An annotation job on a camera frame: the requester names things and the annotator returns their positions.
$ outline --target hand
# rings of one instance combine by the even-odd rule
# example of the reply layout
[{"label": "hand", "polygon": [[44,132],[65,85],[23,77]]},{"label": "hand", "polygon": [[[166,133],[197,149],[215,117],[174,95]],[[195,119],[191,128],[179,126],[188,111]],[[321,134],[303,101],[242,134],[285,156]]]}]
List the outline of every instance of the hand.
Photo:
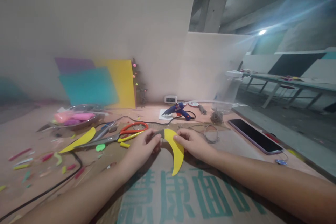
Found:
[{"label": "hand", "polygon": [[146,163],[151,153],[158,152],[161,147],[161,134],[153,137],[157,130],[148,129],[134,138],[120,165],[123,170],[130,171],[131,176]]},{"label": "hand", "polygon": [[174,140],[181,144],[195,158],[207,163],[207,159],[214,155],[216,149],[211,147],[205,139],[191,129],[179,129]]}]

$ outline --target small timer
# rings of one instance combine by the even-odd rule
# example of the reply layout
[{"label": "small timer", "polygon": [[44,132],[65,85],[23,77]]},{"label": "small timer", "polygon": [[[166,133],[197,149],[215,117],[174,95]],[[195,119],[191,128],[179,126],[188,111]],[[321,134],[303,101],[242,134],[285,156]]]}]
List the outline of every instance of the small timer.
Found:
[{"label": "small timer", "polygon": [[175,95],[166,95],[165,97],[164,97],[164,102],[165,103],[172,103],[172,104],[175,104],[175,103],[177,103],[177,96],[175,96]]}]

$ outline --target small decorative tree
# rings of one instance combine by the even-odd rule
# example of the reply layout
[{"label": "small decorative tree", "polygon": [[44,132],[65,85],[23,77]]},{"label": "small decorative tree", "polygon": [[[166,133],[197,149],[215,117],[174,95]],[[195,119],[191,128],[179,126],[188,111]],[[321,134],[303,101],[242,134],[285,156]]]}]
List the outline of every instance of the small decorative tree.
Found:
[{"label": "small decorative tree", "polygon": [[136,64],[135,59],[132,60],[133,69],[133,84],[134,84],[134,95],[136,99],[136,106],[145,107],[147,100],[145,94],[147,89],[146,84],[141,81],[141,72],[139,71],[139,65]]}]

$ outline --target ceiling light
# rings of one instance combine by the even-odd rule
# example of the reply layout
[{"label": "ceiling light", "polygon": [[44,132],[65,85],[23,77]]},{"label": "ceiling light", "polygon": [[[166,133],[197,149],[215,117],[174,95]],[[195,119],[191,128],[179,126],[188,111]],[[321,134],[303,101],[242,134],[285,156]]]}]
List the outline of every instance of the ceiling light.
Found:
[{"label": "ceiling light", "polygon": [[263,35],[265,32],[266,32],[266,30],[261,30],[261,31],[259,32],[259,35]]}]

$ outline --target purple foam sheet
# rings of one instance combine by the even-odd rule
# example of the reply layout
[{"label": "purple foam sheet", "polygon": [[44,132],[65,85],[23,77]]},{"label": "purple foam sheet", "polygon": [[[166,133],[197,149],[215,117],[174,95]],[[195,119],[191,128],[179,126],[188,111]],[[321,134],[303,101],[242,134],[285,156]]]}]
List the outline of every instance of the purple foam sheet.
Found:
[{"label": "purple foam sheet", "polygon": [[90,59],[55,57],[55,62],[61,74],[72,74],[95,68],[93,61]]}]

